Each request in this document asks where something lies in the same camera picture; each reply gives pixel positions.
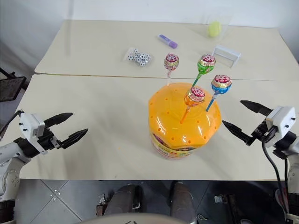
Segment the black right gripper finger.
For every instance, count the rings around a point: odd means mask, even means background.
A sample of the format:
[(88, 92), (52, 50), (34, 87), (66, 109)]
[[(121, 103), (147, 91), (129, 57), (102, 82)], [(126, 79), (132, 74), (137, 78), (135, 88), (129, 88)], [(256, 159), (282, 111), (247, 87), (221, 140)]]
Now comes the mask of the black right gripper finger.
[(253, 136), (249, 136), (243, 133), (239, 127), (224, 120), (222, 121), (222, 123), (235, 137), (242, 140), (247, 146), (250, 146), (255, 141), (255, 138)]
[(246, 108), (249, 110), (255, 112), (255, 113), (260, 113), (264, 116), (268, 116), (273, 110), (256, 102), (252, 102), (249, 100), (241, 100), (241, 104), (243, 104)]

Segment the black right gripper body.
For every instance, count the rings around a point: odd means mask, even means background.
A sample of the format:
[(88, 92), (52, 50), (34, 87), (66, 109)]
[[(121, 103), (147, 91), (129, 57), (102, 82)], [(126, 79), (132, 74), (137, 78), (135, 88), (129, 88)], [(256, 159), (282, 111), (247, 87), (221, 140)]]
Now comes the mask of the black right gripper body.
[(271, 140), (277, 132), (276, 126), (268, 127), (264, 120), (251, 134), (252, 138), (258, 139), (259, 141), (268, 142)]

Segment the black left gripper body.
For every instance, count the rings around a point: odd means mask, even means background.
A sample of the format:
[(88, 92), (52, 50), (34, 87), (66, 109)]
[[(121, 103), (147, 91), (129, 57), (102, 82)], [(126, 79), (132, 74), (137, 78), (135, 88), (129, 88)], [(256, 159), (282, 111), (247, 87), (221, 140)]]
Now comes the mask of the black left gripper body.
[(43, 134), (38, 136), (37, 142), (42, 147), (42, 152), (61, 147), (60, 141), (49, 128), (44, 128)]

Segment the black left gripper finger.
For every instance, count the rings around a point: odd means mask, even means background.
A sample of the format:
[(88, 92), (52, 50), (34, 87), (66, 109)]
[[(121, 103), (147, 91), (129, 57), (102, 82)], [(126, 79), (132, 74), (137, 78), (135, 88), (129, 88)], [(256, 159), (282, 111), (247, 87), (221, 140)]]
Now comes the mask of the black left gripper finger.
[(65, 112), (65, 113), (61, 113), (61, 114), (58, 114), (58, 115), (55, 115), (49, 119), (46, 119), (44, 121), (45, 123), (45, 126), (47, 128), (50, 128), (51, 126), (53, 125), (58, 125), (64, 121), (66, 121), (70, 116), (72, 116), (73, 113), (72, 112)]
[(83, 138), (87, 132), (88, 132), (88, 129), (86, 128), (86, 129), (83, 129), (83, 130), (80, 130), (80, 131), (77, 131), (77, 132), (71, 134), (66, 140), (61, 141), (59, 143), (60, 147), (63, 149), (66, 149), (66, 148), (72, 146), (73, 144), (77, 143), (81, 138)]

